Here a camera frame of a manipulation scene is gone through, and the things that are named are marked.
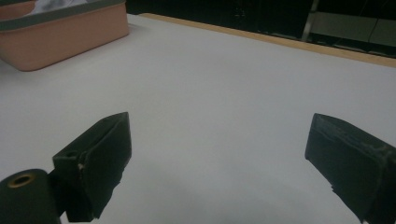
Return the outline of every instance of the tabletop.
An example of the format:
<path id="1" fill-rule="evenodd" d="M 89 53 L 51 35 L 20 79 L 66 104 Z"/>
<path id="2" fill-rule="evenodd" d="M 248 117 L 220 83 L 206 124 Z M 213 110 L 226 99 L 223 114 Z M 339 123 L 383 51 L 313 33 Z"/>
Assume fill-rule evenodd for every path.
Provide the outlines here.
<path id="1" fill-rule="evenodd" d="M 132 160 L 93 223 L 359 223 L 305 160 L 309 127 L 321 113 L 395 146 L 396 68 L 128 21 L 127 37 L 38 71 L 0 62 L 0 179 L 51 171 L 128 111 Z"/>

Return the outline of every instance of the table surface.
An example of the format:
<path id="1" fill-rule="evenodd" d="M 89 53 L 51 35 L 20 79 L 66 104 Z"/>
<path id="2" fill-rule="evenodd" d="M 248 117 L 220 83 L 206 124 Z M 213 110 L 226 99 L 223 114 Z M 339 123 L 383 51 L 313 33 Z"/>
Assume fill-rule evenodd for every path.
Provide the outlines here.
<path id="1" fill-rule="evenodd" d="M 0 179 L 49 172 L 128 111 L 133 158 L 93 223 L 359 223 L 304 159 L 309 127 L 322 113 L 395 146 L 396 68 L 128 20 L 127 37 L 39 71 L 0 62 Z"/>

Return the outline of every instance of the wooden table edge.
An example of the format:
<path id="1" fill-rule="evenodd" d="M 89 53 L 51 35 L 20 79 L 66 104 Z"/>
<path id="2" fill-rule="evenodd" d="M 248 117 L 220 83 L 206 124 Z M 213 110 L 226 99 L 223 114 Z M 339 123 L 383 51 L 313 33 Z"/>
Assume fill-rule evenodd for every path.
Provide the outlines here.
<path id="1" fill-rule="evenodd" d="M 211 24 L 206 24 L 206 23 L 201 23 L 201 22 L 196 22 L 196 21 L 186 21 L 186 20 L 182 20 L 182 19 L 166 17 L 166 16 L 161 16 L 161 15 L 151 14 L 151 13 L 142 13 L 142 14 L 139 14 L 139 16 L 149 18 L 149 19 L 158 20 L 158 21 L 167 21 L 167 22 L 172 22 L 175 24 L 186 25 L 186 26 L 190 26 L 190 27 L 220 32 L 220 33 L 224 33 L 224 34 L 228 34 L 228 35 L 238 35 L 238 36 L 255 39 L 255 40 L 260 40 L 260 41 L 264 41 L 264 42 L 268 42 L 268 43 L 278 44 L 278 45 L 286 46 L 286 47 L 290 47 L 290 48 L 309 50 L 309 51 L 320 53 L 320 54 L 327 54 L 327 55 L 332 55 L 332 56 L 336 56 L 336 57 L 351 59 L 351 60 L 365 62 L 365 63 L 374 63 L 374 64 L 380 64 L 380 65 L 385 65 L 385 66 L 389 66 L 389 67 L 396 67 L 396 59 L 381 57 L 381 56 L 367 54 L 367 53 L 360 53 L 360 52 L 346 50 L 346 49 L 336 49 L 336 48 L 331 48 L 331 47 L 325 47 L 325 46 L 305 43 L 305 42 L 301 42 L 301 41 L 297 41 L 297 40 L 290 40 L 290 39 L 280 38 L 280 37 L 275 37 L 275 36 L 270 36 L 270 35 L 261 35 L 261 34 L 221 27 L 221 26 L 217 26 L 217 25 L 211 25 Z"/>

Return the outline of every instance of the storage box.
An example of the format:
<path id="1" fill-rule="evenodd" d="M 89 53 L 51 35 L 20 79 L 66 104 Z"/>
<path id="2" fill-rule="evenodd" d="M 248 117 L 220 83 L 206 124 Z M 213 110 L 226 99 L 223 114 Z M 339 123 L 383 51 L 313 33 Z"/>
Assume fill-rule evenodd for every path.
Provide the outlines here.
<path id="1" fill-rule="evenodd" d="M 27 16 L 35 1 L 12 1 L 0 6 L 0 58 L 21 71 L 46 67 L 129 34 L 124 0 L 96 0 Z"/>

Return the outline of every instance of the pink container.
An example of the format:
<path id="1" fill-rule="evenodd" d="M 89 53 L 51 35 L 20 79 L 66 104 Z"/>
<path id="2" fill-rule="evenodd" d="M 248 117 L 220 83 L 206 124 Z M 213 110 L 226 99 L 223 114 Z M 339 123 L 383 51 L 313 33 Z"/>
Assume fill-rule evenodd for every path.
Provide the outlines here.
<path id="1" fill-rule="evenodd" d="M 33 71 L 129 34 L 124 0 L 28 15 L 35 1 L 0 6 L 0 59 Z"/>

